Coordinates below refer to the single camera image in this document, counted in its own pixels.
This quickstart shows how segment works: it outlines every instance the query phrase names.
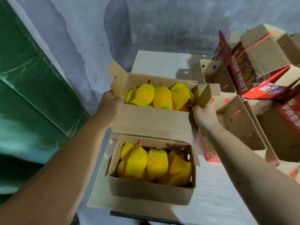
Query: red label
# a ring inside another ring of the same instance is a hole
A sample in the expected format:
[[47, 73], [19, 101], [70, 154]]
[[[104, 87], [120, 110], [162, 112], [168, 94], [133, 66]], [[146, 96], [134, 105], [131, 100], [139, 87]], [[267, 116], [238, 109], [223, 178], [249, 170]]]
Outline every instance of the red label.
[[231, 56], [231, 47], [225, 40], [225, 37], [222, 31], [219, 31], [219, 45], [216, 48], [215, 54], [212, 57], [212, 60], [223, 60], [225, 64], [228, 66], [230, 65], [230, 56]]

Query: green curtain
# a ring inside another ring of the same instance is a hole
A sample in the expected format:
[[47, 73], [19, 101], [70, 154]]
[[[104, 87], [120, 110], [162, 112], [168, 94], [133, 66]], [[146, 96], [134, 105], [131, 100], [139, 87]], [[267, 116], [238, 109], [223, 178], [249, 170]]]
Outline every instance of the green curtain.
[[0, 28], [1, 204], [89, 115], [6, 0], [0, 0]]

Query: gray wall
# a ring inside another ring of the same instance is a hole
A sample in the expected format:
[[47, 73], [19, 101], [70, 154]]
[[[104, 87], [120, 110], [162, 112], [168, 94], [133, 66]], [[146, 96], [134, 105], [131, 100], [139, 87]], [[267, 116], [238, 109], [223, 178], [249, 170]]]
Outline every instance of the gray wall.
[[131, 71], [127, 0], [8, 1], [90, 113], [110, 90], [112, 59]]
[[300, 0], [128, 0], [133, 44], [201, 54], [214, 52], [219, 30], [229, 36], [267, 23], [300, 32], [299, 6]]

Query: cardboard box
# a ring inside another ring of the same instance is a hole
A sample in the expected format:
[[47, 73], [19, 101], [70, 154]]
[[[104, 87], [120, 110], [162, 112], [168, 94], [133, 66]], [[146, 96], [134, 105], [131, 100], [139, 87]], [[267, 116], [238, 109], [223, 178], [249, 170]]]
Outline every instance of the cardboard box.
[[[153, 75], [127, 73], [115, 61], [109, 69], [114, 81], [111, 85], [114, 96], [126, 95], [130, 89], [151, 80], [154, 87], [166, 86], [170, 88], [175, 83], [184, 83], [195, 97], [194, 104], [204, 107], [211, 98], [220, 95], [219, 84], [196, 84], [189, 81], [169, 79]], [[192, 113], [158, 109], [153, 107], [124, 104], [121, 114], [113, 123], [114, 132], [140, 136], [150, 136], [168, 140], [193, 142], [198, 132]]]
[[199, 60], [191, 67], [192, 78], [201, 84], [219, 84], [221, 93], [212, 100], [219, 110], [237, 96], [234, 84], [223, 61]]
[[269, 100], [248, 100], [244, 104], [267, 145], [265, 159], [280, 164], [285, 171], [299, 166], [300, 140], [278, 112], [281, 105]]
[[[171, 151], [172, 149], [182, 151], [185, 154], [186, 159], [189, 158], [188, 161], [192, 163], [192, 179], [188, 186], [176, 187], [116, 178], [116, 169], [120, 161], [123, 144], [127, 142], [137, 144], [139, 140], [141, 140], [142, 147], [145, 150], [156, 148], [165, 151]], [[120, 135], [108, 171], [110, 192], [114, 196], [188, 205], [196, 187], [196, 166], [200, 166], [198, 155], [189, 143]]]
[[289, 124], [292, 131], [300, 137], [300, 95], [297, 95], [283, 106], [279, 107], [278, 111], [283, 119]]
[[259, 25], [241, 36], [230, 51], [220, 32], [221, 57], [230, 65], [238, 93], [247, 99], [272, 99], [294, 87], [300, 78], [300, 50], [283, 30]]
[[[266, 145], [258, 134], [243, 102], [237, 95], [226, 65], [220, 60], [199, 60], [192, 68], [193, 80], [219, 83], [221, 95], [213, 100], [219, 122], [243, 143], [264, 158]], [[201, 136], [208, 162], [220, 162], [212, 144]]]

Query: yellow foam net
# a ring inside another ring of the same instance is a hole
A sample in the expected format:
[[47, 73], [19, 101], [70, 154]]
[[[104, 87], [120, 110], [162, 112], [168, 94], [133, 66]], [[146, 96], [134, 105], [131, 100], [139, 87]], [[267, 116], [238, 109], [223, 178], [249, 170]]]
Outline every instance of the yellow foam net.
[[193, 93], [183, 84], [176, 83], [171, 88], [174, 107], [176, 110], [181, 109], [183, 106], [192, 106], [194, 103]]
[[126, 143], [123, 145], [121, 149], [121, 160], [128, 159], [130, 153], [133, 151], [134, 146], [135, 145], [133, 143]]
[[173, 100], [172, 100], [172, 93], [170, 90], [163, 86], [157, 87], [154, 91], [153, 97], [153, 106], [155, 108], [165, 108], [165, 109], [172, 109]]
[[148, 153], [141, 147], [135, 146], [127, 160], [126, 175], [143, 178], [147, 166]]
[[166, 151], [155, 149], [149, 151], [147, 173], [151, 180], [168, 173], [168, 155]]
[[117, 168], [118, 178], [125, 178], [127, 160], [122, 160]]
[[135, 96], [136, 91], [137, 91], [137, 87], [134, 87], [127, 93], [125, 103], [131, 103], [131, 101], [133, 100], [133, 98]]
[[172, 151], [170, 151], [170, 153], [168, 154], [169, 170], [171, 168], [171, 165], [173, 164], [173, 161], [174, 161], [175, 157], [179, 157], [182, 160], [185, 159], [185, 155], [181, 151], [175, 150], [175, 149], [173, 149]]
[[179, 156], [175, 156], [170, 167], [170, 181], [168, 185], [184, 187], [192, 176], [192, 163], [186, 162]]
[[131, 100], [131, 103], [138, 106], [149, 106], [149, 104], [153, 101], [153, 97], [154, 87], [149, 84], [143, 84], [136, 89], [134, 98]]

